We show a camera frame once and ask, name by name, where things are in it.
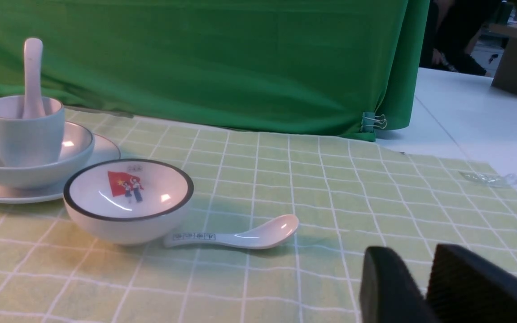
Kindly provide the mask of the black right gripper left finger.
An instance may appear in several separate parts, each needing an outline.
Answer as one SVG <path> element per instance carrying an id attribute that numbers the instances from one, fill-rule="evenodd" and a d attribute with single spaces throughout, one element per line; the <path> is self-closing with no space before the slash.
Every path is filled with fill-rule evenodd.
<path id="1" fill-rule="evenodd" d="M 389 247 L 364 253 L 359 291 L 363 323 L 437 323 L 403 259 Z"/>

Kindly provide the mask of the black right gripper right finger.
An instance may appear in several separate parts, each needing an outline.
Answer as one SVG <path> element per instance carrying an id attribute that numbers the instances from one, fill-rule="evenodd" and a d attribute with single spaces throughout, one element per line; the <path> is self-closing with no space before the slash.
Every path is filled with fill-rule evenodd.
<path id="1" fill-rule="evenodd" d="M 517 277 L 457 244 L 438 244 L 425 301 L 442 323 L 517 323 Z"/>

